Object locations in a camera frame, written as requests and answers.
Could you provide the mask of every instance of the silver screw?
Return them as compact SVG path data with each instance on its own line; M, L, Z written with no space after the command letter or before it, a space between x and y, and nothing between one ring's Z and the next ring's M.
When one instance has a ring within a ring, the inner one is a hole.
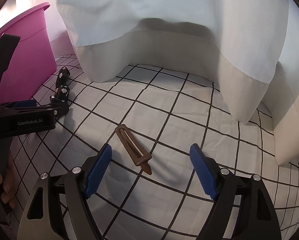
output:
M81 168L80 167L75 167L74 169L72 169L72 172L74 174L80 173L81 172Z
M46 179L48 177L48 173L44 172L41 174L41 179Z
M230 171L228 169L223 168L223 169L221 169L221 173L223 175L228 175L230 173Z
M254 174L253 175L253 179L257 180L257 181L260 181L261 180L261 177L257 174Z

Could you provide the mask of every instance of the brown hair clip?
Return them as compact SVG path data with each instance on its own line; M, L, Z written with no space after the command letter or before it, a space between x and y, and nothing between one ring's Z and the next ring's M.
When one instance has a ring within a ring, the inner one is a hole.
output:
M140 166L147 174L152 174L152 169L147 163L152 158L147 150L139 143L139 141L133 136L131 131L125 124L121 124L115 128L115 133L122 142L124 148L128 152L135 166Z

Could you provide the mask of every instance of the human hand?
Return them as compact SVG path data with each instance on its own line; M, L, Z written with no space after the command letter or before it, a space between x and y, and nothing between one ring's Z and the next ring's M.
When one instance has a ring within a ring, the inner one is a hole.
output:
M0 174L0 185L3 183L3 190L4 192L1 195L1 200L3 203L8 203L11 208L16 206L16 197L15 197L15 177L13 171L13 157L11 152L9 153L8 160L7 160L7 169L6 175L3 180L2 175Z

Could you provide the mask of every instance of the pink bin rim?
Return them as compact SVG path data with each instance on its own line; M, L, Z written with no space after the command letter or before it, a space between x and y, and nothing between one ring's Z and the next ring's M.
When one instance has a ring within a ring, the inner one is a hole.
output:
M39 5L36 5L28 10L26 10L25 12L21 13L20 15L17 15L16 17L14 17L13 19L11 19L8 23L6 23L3 27L0 28L0 36L2 36L2 34L9 28L11 27L13 24L15 24L16 22L18 22L19 20L21 20L22 18L24 18L25 16L35 12L36 10L43 8L44 11L51 6L49 2L43 2Z

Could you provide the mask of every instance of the pink plastic bin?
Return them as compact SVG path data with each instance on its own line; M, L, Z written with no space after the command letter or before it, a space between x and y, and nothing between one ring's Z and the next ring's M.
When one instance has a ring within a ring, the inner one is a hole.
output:
M56 62L47 36L41 3L18 15L0 28L3 33L20 36L0 85L0 103L29 100L40 85L56 71Z

